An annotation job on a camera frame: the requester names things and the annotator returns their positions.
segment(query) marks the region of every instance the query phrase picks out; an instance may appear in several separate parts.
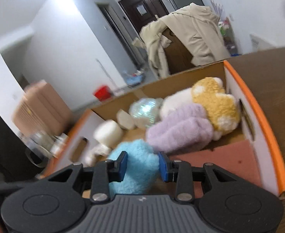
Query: wall outlet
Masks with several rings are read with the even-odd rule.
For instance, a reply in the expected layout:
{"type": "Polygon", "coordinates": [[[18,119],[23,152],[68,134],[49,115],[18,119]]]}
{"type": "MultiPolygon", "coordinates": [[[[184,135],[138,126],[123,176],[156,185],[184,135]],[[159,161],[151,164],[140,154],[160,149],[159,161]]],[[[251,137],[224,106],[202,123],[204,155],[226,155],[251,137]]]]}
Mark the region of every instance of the wall outlet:
{"type": "Polygon", "coordinates": [[[275,44],[272,44],[255,34],[250,34],[250,39],[253,52],[276,48],[275,44]]]}

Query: floor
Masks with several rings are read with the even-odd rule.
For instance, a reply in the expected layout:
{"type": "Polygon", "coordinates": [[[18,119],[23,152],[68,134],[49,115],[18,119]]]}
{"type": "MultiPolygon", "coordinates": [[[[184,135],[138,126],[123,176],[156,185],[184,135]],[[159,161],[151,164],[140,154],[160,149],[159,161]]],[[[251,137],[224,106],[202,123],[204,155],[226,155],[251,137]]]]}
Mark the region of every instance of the floor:
{"type": "MultiPolygon", "coordinates": [[[[135,87],[125,87],[125,88],[122,88],[120,89],[120,94],[118,94],[117,96],[120,96],[120,95],[123,95],[123,94],[126,94],[127,92],[135,89],[135,88],[138,88],[138,87],[141,87],[143,85],[146,85],[146,84],[149,84],[149,83],[152,83],[154,81],[156,81],[156,78],[155,76],[153,75],[152,71],[149,69],[145,72],[146,74],[146,77],[145,77],[145,80],[143,81],[143,83],[135,86],[135,87]]],[[[96,101],[93,101],[85,106],[83,106],[82,108],[80,109],[77,109],[75,111],[73,111],[73,114],[74,114],[74,121],[77,121],[81,115],[83,114],[83,112],[86,110],[86,109],[92,109],[98,105],[102,104],[99,100],[96,100],[96,101]]]]}

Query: beige jacket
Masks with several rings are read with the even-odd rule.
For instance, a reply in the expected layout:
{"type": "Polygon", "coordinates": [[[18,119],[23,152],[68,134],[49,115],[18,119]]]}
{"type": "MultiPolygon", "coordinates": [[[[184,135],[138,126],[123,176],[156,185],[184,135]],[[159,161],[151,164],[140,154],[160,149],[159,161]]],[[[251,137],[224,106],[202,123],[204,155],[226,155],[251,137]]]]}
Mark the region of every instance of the beige jacket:
{"type": "Polygon", "coordinates": [[[210,7],[191,3],[144,26],[139,35],[145,44],[151,69],[156,69],[160,78],[169,75],[166,58],[162,62],[159,59],[161,36],[167,27],[193,55],[192,63],[195,66],[229,58],[218,21],[219,17],[211,12],[210,7]]]}

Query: white cylindrical object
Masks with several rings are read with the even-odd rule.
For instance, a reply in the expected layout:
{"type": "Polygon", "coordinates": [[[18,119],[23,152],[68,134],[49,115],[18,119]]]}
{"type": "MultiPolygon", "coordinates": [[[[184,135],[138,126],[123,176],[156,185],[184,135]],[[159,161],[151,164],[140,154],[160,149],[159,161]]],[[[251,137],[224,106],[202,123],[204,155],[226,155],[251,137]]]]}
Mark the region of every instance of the white cylindrical object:
{"type": "Polygon", "coordinates": [[[107,120],[94,131],[93,137],[107,147],[113,147],[123,136],[123,130],[114,120],[107,120]]]}

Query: black television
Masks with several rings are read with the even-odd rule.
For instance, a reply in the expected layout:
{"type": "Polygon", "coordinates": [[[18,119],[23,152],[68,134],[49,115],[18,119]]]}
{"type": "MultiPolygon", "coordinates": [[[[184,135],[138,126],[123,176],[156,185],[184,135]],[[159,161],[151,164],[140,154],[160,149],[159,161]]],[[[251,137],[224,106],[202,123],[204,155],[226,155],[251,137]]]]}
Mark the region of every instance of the black television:
{"type": "Polygon", "coordinates": [[[0,116],[0,176],[5,182],[33,179],[43,169],[27,158],[29,150],[0,116]]]}

